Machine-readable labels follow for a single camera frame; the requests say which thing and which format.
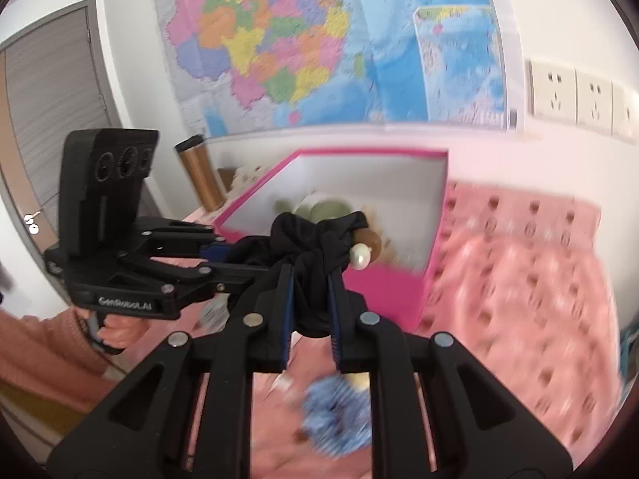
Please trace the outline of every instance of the map of china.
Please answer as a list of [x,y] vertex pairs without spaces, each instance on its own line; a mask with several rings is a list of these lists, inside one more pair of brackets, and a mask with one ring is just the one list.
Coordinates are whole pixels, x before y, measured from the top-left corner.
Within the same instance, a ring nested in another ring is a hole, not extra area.
[[181,68],[212,81],[230,74],[249,110],[265,95],[294,105],[326,83],[348,27],[342,0],[176,0],[166,30]]

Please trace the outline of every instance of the hand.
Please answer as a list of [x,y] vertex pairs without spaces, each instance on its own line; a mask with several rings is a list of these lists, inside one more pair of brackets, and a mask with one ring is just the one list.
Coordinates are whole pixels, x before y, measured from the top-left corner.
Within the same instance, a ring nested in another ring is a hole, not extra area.
[[[82,308],[76,307],[75,311],[83,319],[88,319],[91,315],[89,310]],[[104,319],[104,327],[100,328],[98,336],[102,338],[104,344],[115,349],[124,349],[139,341],[148,329],[149,321],[147,319],[107,315]]]

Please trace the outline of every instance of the brown bead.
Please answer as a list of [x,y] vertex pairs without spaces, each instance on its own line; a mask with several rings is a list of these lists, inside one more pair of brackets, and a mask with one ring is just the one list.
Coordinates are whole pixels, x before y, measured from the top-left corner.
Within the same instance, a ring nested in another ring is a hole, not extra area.
[[354,244],[363,243],[371,249],[371,262],[375,261],[381,254],[381,238],[370,228],[359,228],[353,235]]

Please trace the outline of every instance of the blue scrunchie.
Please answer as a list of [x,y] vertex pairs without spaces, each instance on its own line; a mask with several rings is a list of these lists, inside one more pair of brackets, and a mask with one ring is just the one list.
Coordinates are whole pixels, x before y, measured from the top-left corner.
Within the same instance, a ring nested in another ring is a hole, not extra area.
[[319,452],[341,457],[371,444],[371,397],[341,375],[317,380],[306,389],[302,430]]

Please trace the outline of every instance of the wall socket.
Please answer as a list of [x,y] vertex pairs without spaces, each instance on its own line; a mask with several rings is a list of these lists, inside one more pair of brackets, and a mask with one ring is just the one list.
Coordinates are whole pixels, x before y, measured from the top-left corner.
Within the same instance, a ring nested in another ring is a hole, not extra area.
[[612,85],[612,134],[624,140],[639,136],[639,94]]
[[612,134],[612,82],[577,71],[577,124]]
[[574,69],[544,62],[530,63],[532,108],[538,117],[577,122],[577,87]]

